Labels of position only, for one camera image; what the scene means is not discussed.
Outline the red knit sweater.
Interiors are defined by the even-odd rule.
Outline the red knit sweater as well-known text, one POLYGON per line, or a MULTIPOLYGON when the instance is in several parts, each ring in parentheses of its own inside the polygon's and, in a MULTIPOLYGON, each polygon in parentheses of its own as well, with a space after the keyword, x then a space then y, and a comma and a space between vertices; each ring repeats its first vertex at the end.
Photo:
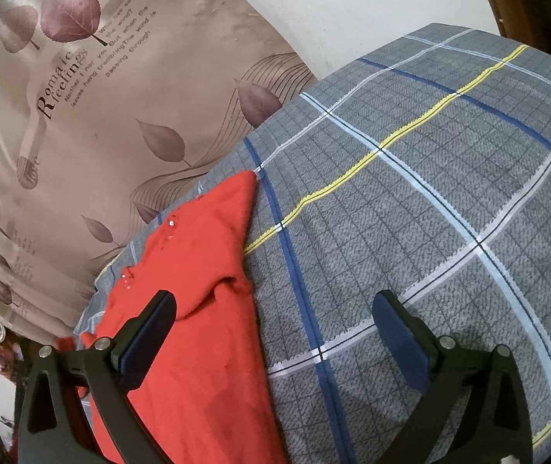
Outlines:
POLYGON ((244 243, 258 182, 226 179, 172 211, 124 268, 102 321, 81 334, 114 336, 160 290, 177 317, 131 405, 175 463, 284 463, 259 338, 244 243))

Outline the grey plaid bed sheet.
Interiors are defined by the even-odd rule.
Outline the grey plaid bed sheet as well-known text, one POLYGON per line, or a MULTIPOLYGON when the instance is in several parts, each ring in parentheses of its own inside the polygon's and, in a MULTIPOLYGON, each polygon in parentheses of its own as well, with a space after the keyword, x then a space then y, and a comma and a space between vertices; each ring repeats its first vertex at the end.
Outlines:
POLYGON ((290 462, 372 462, 412 412, 372 320, 383 289, 437 335, 510 347, 551 462, 551 56, 427 25, 302 92, 181 200, 244 170, 290 462))

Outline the beige leaf print curtain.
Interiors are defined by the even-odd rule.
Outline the beige leaf print curtain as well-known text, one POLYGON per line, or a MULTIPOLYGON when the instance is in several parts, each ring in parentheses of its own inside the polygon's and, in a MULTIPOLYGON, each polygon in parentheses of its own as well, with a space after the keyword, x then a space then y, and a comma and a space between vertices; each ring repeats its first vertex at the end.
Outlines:
POLYGON ((246 0, 0 0, 0 321, 70 334, 103 267, 312 81, 246 0))

